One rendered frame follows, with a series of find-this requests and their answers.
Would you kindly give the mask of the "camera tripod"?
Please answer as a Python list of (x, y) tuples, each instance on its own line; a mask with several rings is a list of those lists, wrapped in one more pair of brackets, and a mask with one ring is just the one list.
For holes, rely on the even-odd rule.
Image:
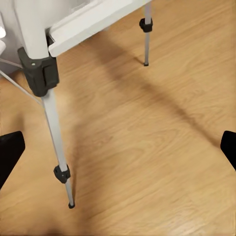
[(145, 32), (145, 62), (148, 65), (150, 33), (153, 31), (152, 0), (94, 0), (62, 21), (45, 29), (40, 0), (11, 0), (23, 46), (18, 52), (28, 85), (44, 106), (59, 165), (56, 177), (64, 183), (69, 208), (75, 207), (70, 170), (65, 159), (54, 88), (59, 83), (57, 56), (145, 5), (140, 26)]

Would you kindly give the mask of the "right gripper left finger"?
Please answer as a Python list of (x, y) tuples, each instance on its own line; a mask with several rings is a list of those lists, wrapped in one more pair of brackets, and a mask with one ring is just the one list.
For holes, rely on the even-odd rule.
[(0, 136), (0, 189), (25, 151), (25, 140), (21, 131)]

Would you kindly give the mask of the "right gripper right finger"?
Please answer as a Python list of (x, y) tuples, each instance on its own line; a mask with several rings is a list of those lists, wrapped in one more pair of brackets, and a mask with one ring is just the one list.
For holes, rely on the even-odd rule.
[(225, 131), (221, 140), (220, 147), (236, 170), (236, 133)]

